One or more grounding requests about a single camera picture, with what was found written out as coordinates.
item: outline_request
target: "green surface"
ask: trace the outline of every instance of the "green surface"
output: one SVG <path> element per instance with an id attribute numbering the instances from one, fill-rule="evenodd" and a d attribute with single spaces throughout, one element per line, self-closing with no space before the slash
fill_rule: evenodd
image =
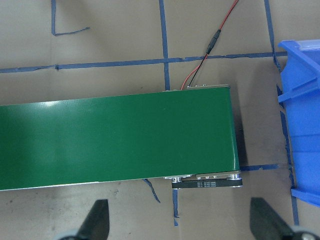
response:
<path id="1" fill-rule="evenodd" d="M 0 106 L 0 190 L 239 170 L 228 87 Z"/>

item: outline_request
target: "black wire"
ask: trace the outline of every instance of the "black wire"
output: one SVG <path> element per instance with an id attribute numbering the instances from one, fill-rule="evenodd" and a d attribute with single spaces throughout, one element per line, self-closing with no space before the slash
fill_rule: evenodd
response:
<path id="1" fill-rule="evenodd" d="M 195 73 L 194 73 L 194 75 L 193 75 L 193 77 L 192 77 L 192 79 L 191 79 L 191 81 L 190 81 L 190 83 L 189 83 L 188 87 L 190 87 L 190 86 L 191 86 L 192 81 L 194 80 L 195 76 L 197 75 L 197 72 L 199 71 L 199 69 L 200 69 L 200 67 L 201 67 L 202 63 L 203 63 L 203 62 L 204 62 L 204 60 L 206 59 L 206 56 L 207 56 L 207 55 L 205 55 L 205 56 L 203 57 L 203 59 L 202 59 L 202 61 L 201 61 L 200 65 L 199 65 L 198 69 L 195 71 Z"/>

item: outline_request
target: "blue plastic bin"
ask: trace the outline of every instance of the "blue plastic bin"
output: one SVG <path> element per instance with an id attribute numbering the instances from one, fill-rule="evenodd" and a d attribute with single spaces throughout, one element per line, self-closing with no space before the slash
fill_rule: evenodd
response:
<path id="1" fill-rule="evenodd" d="M 297 188 L 291 194 L 320 207 L 320 39 L 282 41 L 288 53 L 281 73 Z"/>

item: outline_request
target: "wire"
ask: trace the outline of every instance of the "wire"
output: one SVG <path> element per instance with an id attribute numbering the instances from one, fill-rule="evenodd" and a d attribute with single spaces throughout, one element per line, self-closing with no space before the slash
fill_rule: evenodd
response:
<path id="1" fill-rule="evenodd" d="M 237 5 L 237 3 L 239 2 L 239 0 L 234 0 L 232 6 L 230 7 L 229 11 L 226 13 L 222 23 L 219 26 L 219 29 L 222 30 L 223 26 L 225 25 L 226 20 L 228 19 L 230 13 L 232 12 L 232 10 L 235 8 L 235 6 Z"/>
<path id="2" fill-rule="evenodd" d="M 203 63 L 204 62 L 204 60 L 206 60 L 207 59 L 207 57 L 208 57 L 208 54 L 207 55 L 205 55 L 205 57 L 203 58 L 203 60 L 202 60 L 202 62 L 201 63 Z M 185 78 L 185 80 L 184 80 L 184 82 L 183 82 L 183 84 L 182 84 L 182 86 L 181 86 L 181 88 L 180 88 L 180 90 L 183 90 L 184 89 L 184 87 L 185 87 L 185 85 L 186 85 L 186 82 L 188 81 L 188 79 L 190 78 L 190 76 L 195 72 L 195 71 L 197 71 L 199 68 L 200 68 L 200 66 L 201 66 L 201 63 Z"/>
<path id="3" fill-rule="evenodd" d="M 183 90 L 188 79 L 190 78 L 190 76 L 195 72 L 195 74 L 193 75 L 190 83 L 188 84 L 188 87 L 191 86 L 191 83 L 193 82 L 193 80 L 195 79 L 195 76 L 197 75 L 201 65 L 203 64 L 203 62 L 207 59 L 208 55 L 210 54 L 211 50 L 214 48 L 218 38 L 219 38 L 219 35 L 220 35 L 220 32 L 221 32 L 221 29 L 223 28 L 223 26 L 225 25 L 226 23 L 226 20 L 228 19 L 230 13 L 232 12 L 232 10 L 235 8 L 235 6 L 237 5 L 237 3 L 239 2 L 239 0 L 234 0 L 232 6 L 230 7 L 229 11 L 226 13 L 222 23 L 220 24 L 219 26 L 219 29 L 216 31 L 216 33 L 214 34 L 213 38 L 211 39 L 209 45 L 208 45 L 208 48 L 206 50 L 206 55 L 203 57 L 201 63 L 186 77 L 186 79 L 184 80 L 180 90 Z"/>

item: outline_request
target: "wire connector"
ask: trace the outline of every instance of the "wire connector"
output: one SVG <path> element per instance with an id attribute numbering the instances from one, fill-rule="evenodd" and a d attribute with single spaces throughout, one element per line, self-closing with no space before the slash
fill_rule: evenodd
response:
<path id="1" fill-rule="evenodd" d="M 207 50 L 205 51 L 206 54 L 208 54 L 208 55 L 210 54 L 211 50 L 214 48 L 214 46 L 219 38 L 220 33 L 221 33 L 221 29 L 218 29 L 216 31 L 216 33 L 214 34 L 213 38 L 211 39 Z"/>

